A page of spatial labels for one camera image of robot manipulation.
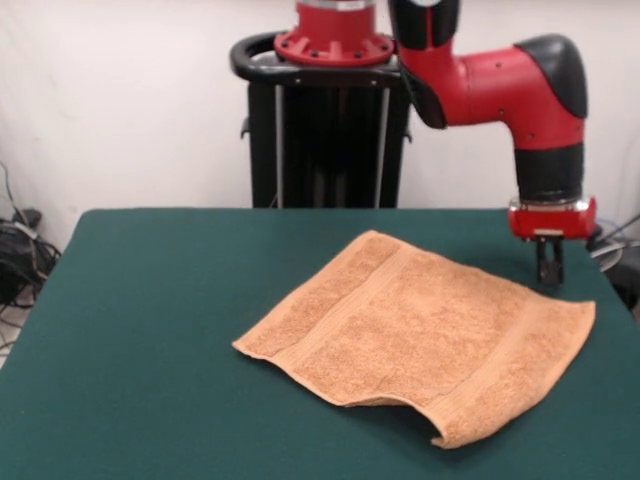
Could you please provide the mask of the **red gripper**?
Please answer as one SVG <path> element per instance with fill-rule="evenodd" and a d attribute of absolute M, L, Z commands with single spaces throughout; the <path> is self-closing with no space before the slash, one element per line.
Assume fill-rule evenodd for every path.
<path fill-rule="evenodd" d="M 583 197 L 564 203 L 526 203 L 511 200 L 507 209 L 512 234 L 523 240 L 538 237 L 561 237 L 568 240 L 587 240 L 596 226 L 597 201 Z M 545 240 L 536 241 L 537 279 L 541 284 L 558 286 L 564 283 L 564 248 L 562 240 L 549 243 L 552 257 L 547 258 Z"/>

